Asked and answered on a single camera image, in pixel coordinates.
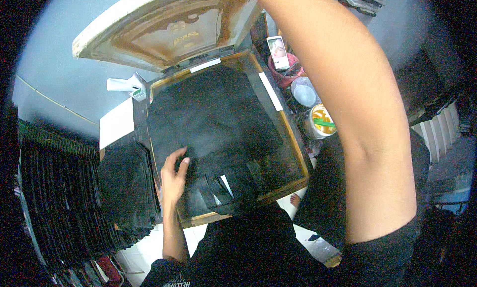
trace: fingers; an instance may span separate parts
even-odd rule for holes
[[[187,151],[187,147],[182,147],[182,148],[179,148],[178,150],[176,150],[175,152],[171,153],[165,159],[163,169],[174,170],[177,158],[180,157],[181,155],[183,155],[186,151]]]
[[[187,168],[189,167],[190,163],[190,158],[185,158],[182,160],[180,166],[179,166],[179,171],[177,172],[177,177],[179,178],[185,178],[186,173],[187,173]]]

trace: face on phone screen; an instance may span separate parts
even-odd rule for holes
[[[269,40],[268,44],[273,61],[277,61],[279,58],[287,56],[285,46],[283,45],[283,41],[281,39]]]

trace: pink bucket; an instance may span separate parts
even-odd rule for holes
[[[288,57],[288,63],[290,65],[290,67],[296,61],[299,61],[298,58],[293,54],[287,53],[287,57]],[[273,61],[271,60],[271,56],[269,56],[268,64],[269,64],[269,69],[271,71],[271,74],[272,74],[273,78],[275,79],[275,82],[277,82],[278,87],[280,87],[281,89],[285,89],[286,87],[289,87],[290,84],[293,82],[293,80],[295,80],[296,78],[298,78],[299,76],[301,76],[305,72],[303,67],[301,67],[301,69],[298,71],[298,74],[296,74],[294,76],[284,76],[283,77],[281,74],[279,74],[275,70],[275,65],[273,64]]]

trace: bare foot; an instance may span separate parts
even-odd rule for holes
[[[300,196],[296,195],[295,193],[293,193],[293,195],[290,197],[291,205],[293,205],[296,208],[298,208],[298,205],[300,204],[300,201],[301,201]]]

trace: phone screen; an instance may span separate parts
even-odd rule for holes
[[[285,45],[283,44],[283,40],[280,38],[273,38],[267,40],[271,57],[273,59],[273,63],[275,64],[276,69],[288,69],[288,57],[287,52],[285,50]]]

